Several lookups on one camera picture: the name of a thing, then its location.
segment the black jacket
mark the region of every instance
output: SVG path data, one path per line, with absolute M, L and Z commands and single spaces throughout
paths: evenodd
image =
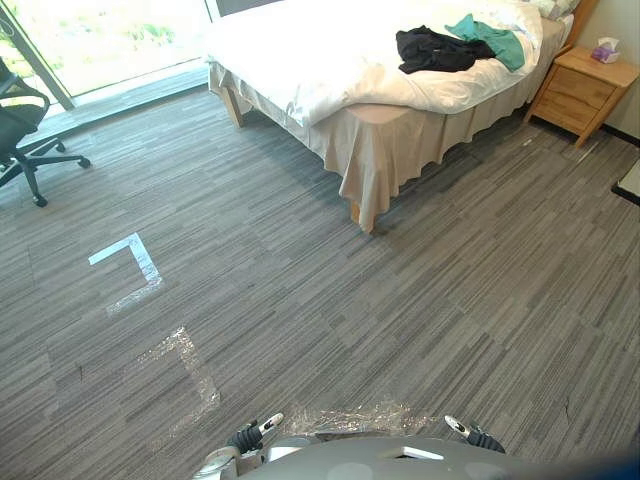
M 493 50 L 482 40 L 465 42 L 449 35 L 436 33 L 424 25 L 408 32 L 396 33 L 398 53 L 404 63 L 400 70 L 457 72 L 467 70 L 478 58 L 493 58 Z

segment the teal shirt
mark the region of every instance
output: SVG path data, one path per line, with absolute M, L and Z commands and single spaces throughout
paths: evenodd
M 473 15 L 468 14 L 456 25 L 445 27 L 465 42 L 484 40 L 510 72 L 524 65 L 524 50 L 520 41 L 511 30 L 497 30 L 486 23 L 474 22 Z

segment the wooden nightstand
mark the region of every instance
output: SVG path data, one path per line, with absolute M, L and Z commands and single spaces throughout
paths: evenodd
M 638 72 L 628 63 L 598 62 L 590 50 L 575 47 L 554 60 L 524 121 L 535 115 L 569 130 L 579 135 L 578 148 L 600 128 Z

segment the tissue box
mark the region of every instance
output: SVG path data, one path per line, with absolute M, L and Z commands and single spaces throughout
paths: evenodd
M 602 63 L 613 63 L 620 56 L 620 52 L 610 50 L 606 47 L 596 47 L 591 52 L 591 58 L 595 58 Z

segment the pillow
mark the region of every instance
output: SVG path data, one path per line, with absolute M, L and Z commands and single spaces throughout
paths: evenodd
M 558 18 L 569 15 L 573 12 L 580 0 L 523 0 L 533 3 L 540 10 L 540 16 L 549 20 L 557 20 Z

